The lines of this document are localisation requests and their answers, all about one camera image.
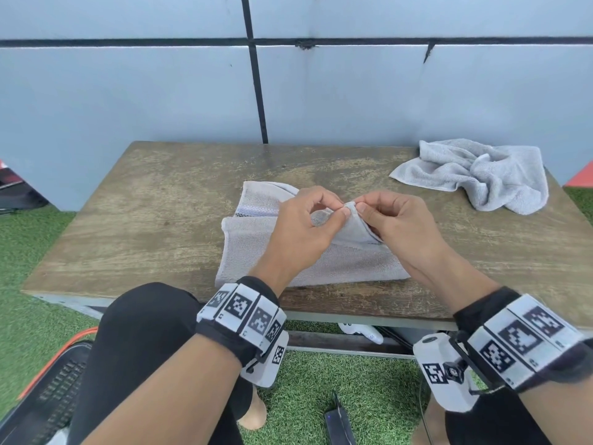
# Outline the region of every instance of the person's right hand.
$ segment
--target person's right hand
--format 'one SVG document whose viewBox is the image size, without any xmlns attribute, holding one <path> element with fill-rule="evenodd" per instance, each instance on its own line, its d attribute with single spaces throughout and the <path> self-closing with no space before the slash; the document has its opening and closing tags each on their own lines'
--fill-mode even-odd
<svg viewBox="0 0 593 445">
<path fill-rule="evenodd" d="M 424 200 L 384 190 L 354 201 L 360 217 L 378 232 L 410 276 L 432 289 L 434 267 L 454 251 L 442 238 Z"/>
</svg>

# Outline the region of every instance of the person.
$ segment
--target person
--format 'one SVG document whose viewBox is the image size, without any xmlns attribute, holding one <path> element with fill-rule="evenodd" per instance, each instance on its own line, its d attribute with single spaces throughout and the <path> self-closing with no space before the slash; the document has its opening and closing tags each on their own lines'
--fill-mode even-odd
<svg viewBox="0 0 593 445">
<path fill-rule="evenodd" d="M 441 237 L 421 198 L 373 192 L 355 199 L 360 216 L 384 240 L 410 276 L 456 313 L 500 289 Z M 315 227 L 311 212 L 330 208 Z M 322 187 L 301 190 L 281 204 L 268 247 L 251 270 L 280 299 L 300 271 L 312 266 L 351 211 Z M 191 294 L 152 283 L 109 306 L 79 391 L 69 445 L 240 444 L 235 420 L 263 426 L 266 409 L 239 378 L 241 363 L 226 347 L 194 334 L 200 304 Z M 593 378 L 546 382 L 515 395 L 481 396 L 467 414 L 445 413 L 434 399 L 426 422 L 434 444 L 591 443 Z M 427 443 L 419 426 L 412 443 Z"/>
</svg>

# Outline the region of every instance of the orange cable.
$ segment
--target orange cable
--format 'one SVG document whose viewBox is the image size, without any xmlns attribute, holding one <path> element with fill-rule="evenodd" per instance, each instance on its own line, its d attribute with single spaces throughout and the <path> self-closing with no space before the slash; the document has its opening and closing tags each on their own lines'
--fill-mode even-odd
<svg viewBox="0 0 593 445">
<path fill-rule="evenodd" d="M 68 349 L 68 347 L 70 347 L 70 345 L 72 345 L 74 342 L 77 342 L 80 338 L 82 338 L 84 336 L 88 336 L 89 334 L 97 333 L 98 329 L 99 328 L 97 326 L 93 326 L 92 328 L 85 329 L 84 331 L 80 331 L 79 333 L 76 333 L 74 336 L 72 336 L 72 338 L 68 342 L 66 342 L 66 344 L 60 349 L 60 351 L 58 351 L 53 356 L 53 358 L 51 358 L 49 360 L 49 362 L 47 364 L 45 364 L 45 366 L 41 369 L 41 371 L 35 375 L 33 380 L 27 385 L 27 387 L 25 387 L 25 390 L 23 390 L 21 392 L 21 394 L 18 396 L 17 401 L 20 401 L 29 393 L 29 391 L 33 388 L 33 386 L 35 384 L 37 384 L 37 382 L 41 379 L 41 377 L 45 374 L 45 372 L 47 372 L 47 370 L 53 365 L 54 362 L 57 361 L 57 359 L 62 355 L 62 353 L 64 351 L 66 351 Z"/>
</svg>

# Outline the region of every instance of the green artificial grass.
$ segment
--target green artificial grass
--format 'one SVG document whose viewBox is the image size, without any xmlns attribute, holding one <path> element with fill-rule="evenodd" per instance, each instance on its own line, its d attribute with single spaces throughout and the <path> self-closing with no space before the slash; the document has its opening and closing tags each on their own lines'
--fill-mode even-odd
<svg viewBox="0 0 593 445">
<path fill-rule="evenodd" d="M 593 223 L 593 189 L 566 190 Z M 43 208 L 0 216 L 0 417 L 54 353 L 97 321 L 19 293 L 27 275 L 74 214 Z M 333 323 L 290 321 L 288 329 L 340 332 Z M 336 390 L 357 443 L 404 444 L 419 421 L 418 369 L 412 361 L 288 352 L 276 386 L 261 390 L 264 428 L 243 431 L 246 445 L 327 444 L 323 413 Z"/>
</svg>

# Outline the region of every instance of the blue-gray wall panel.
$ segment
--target blue-gray wall panel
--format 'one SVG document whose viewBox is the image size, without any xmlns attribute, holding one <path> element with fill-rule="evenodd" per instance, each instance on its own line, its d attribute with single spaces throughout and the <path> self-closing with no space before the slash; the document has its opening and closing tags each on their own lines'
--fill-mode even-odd
<svg viewBox="0 0 593 445">
<path fill-rule="evenodd" d="M 593 0 L 250 0 L 255 37 L 591 36 Z"/>
<path fill-rule="evenodd" d="M 245 36 L 241 0 L 0 0 L 0 40 Z"/>
<path fill-rule="evenodd" d="M 0 156 L 78 210 L 130 142 L 261 142 L 247 47 L 0 49 Z"/>
<path fill-rule="evenodd" d="M 593 46 L 259 47 L 271 143 L 535 145 L 566 183 L 593 159 Z"/>
</svg>

